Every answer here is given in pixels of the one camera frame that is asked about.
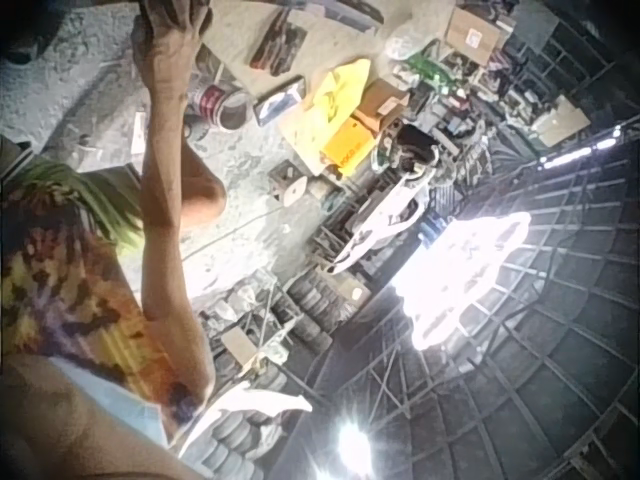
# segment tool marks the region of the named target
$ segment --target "metal beam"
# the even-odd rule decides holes
[[[387,369],[384,372],[384,377],[382,382],[380,383],[380,391],[378,392],[378,398],[376,398],[376,402],[373,404],[373,410],[371,411],[371,415],[369,415],[369,425],[373,421],[373,418],[376,415],[376,410],[378,410],[378,404],[380,403],[380,399],[382,398],[382,394],[386,390],[387,380],[389,380],[389,374],[391,373],[391,367],[393,366],[393,361],[396,358],[396,353],[398,353],[398,348],[393,349],[393,353],[391,354],[391,360],[389,361],[389,365],[387,365]]]

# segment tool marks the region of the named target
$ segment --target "scrap metal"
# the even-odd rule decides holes
[[[251,68],[269,70],[274,77],[291,70],[307,31],[287,21],[290,13],[291,8],[278,11],[251,59]]]

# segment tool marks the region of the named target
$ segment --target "wooden block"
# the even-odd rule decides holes
[[[220,337],[222,344],[229,350],[238,363],[245,368],[258,354],[257,347],[240,327],[235,327]]]

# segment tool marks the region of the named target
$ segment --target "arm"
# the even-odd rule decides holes
[[[140,54],[134,47],[134,52],[138,51],[136,63],[151,95],[141,193],[142,309],[180,380],[204,401],[213,390],[215,370],[206,335],[191,311],[179,248],[182,119],[201,27],[210,16],[208,6],[196,2],[174,0],[174,24],[160,2],[146,0],[153,37],[147,38],[146,51]],[[143,28],[140,20],[135,28]]]

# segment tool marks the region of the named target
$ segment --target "cable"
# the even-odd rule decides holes
[[[221,235],[220,237],[216,238],[215,240],[212,240],[211,242],[203,245],[202,247],[198,248],[197,250],[194,250],[193,252],[191,252],[189,255],[186,255],[182,261],[186,262],[187,260],[189,260],[191,257],[194,257],[195,255],[197,255],[198,253],[202,252],[203,250],[206,250],[207,248],[209,248],[211,245],[214,245],[216,243],[218,243],[221,240],[224,240],[225,238],[238,233],[240,230],[242,230],[245,227],[248,227],[249,225],[251,225],[253,222],[256,222],[262,218],[268,217],[269,215],[279,212],[280,210],[283,210],[284,207],[278,207],[278,208],[274,208],[273,210],[268,211],[267,213],[263,213],[261,215],[258,215],[257,217],[252,218],[251,220],[249,220],[248,222],[243,223],[242,225],[240,225],[239,227],[234,228],[233,230],[228,231],[227,233]]]

